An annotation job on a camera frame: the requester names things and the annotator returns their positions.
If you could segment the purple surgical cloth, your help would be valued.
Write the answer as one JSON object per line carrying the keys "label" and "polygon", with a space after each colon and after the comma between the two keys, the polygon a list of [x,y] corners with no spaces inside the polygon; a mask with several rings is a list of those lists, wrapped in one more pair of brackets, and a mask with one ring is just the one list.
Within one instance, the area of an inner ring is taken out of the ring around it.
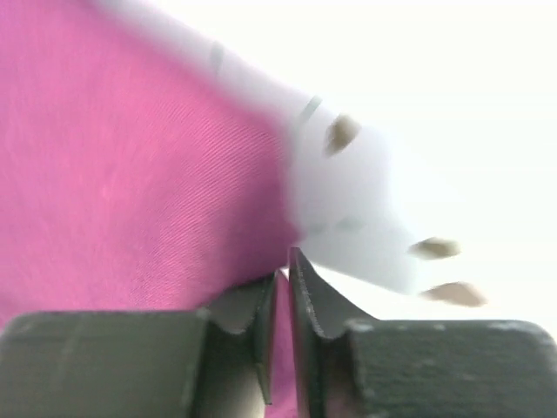
{"label": "purple surgical cloth", "polygon": [[1,4],[1,335],[42,312],[191,311],[273,275],[269,417],[298,415],[287,141],[89,1]]}

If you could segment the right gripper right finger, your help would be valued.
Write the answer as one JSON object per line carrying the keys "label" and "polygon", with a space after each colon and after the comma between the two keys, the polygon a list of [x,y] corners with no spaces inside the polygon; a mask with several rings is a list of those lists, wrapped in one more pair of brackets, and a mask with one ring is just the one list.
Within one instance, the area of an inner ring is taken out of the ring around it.
{"label": "right gripper right finger", "polygon": [[380,320],[289,253],[302,417],[556,414],[556,345],[517,320]]}

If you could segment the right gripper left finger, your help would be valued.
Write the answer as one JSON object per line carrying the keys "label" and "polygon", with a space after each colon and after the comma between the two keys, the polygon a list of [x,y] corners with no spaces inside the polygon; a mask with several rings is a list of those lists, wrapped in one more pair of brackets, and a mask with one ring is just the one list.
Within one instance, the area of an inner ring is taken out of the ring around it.
{"label": "right gripper left finger", "polygon": [[1,335],[4,417],[261,417],[276,280],[191,311],[42,312]]}

